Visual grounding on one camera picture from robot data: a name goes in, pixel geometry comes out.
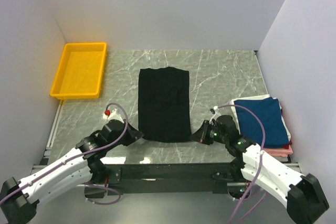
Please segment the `black t-shirt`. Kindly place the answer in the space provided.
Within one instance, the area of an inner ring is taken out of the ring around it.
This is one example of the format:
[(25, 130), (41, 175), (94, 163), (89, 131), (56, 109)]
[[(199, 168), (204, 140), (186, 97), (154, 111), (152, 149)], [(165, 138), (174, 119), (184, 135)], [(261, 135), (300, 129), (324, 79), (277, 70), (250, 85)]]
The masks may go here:
[(190, 74), (174, 67), (141, 69), (138, 84), (138, 129), (144, 139), (188, 142), (191, 136)]

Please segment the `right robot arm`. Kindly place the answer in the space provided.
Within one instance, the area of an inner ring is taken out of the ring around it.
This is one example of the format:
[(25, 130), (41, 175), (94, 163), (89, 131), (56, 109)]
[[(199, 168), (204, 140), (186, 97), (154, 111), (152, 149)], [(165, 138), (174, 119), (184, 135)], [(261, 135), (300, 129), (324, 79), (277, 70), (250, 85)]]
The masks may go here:
[(206, 145), (224, 144), (234, 160), (228, 169), (215, 172), (212, 177), (222, 182), (255, 182), (285, 206), (295, 223), (314, 223), (329, 209), (315, 176), (303, 175), (262, 152), (259, 144), (240, 134), (230, 115), (205, 120), (190, 140)]

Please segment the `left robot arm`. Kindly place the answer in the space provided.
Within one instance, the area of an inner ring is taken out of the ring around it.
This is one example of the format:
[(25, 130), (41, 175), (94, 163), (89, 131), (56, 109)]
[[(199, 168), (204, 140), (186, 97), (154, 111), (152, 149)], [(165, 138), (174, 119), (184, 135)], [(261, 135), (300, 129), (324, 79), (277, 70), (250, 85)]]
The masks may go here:
[(79, 184), (104, 181), (111, 173), (102, 162), (106, 153), (118, 145), (129, 146), (142, 137), (143, 133), (126, 121), (110, 120), (40, 171), (19, 180), (13, 177), (6, 180), (1, 188), (1, 211), (8, 223), (30, 222), (38, 204)]

